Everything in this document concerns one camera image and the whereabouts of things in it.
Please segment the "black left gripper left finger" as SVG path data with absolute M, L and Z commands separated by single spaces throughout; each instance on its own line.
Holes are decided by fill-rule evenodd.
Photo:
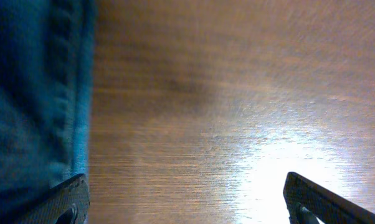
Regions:
M 90 207 L 85 174 L 77 174 L 6 216 L 7 223 L 84 224 Z

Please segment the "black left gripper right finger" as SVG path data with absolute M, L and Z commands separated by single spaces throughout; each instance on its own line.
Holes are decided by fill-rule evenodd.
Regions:
M 375 224 L 375 214 L 313 181 L 289 172 L 283 188 L 290 223 Z

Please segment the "blue denim jeans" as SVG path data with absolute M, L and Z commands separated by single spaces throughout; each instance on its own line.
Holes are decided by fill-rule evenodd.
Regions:
M 87 171 L 92 0 L 0 0 L 0 216 Z

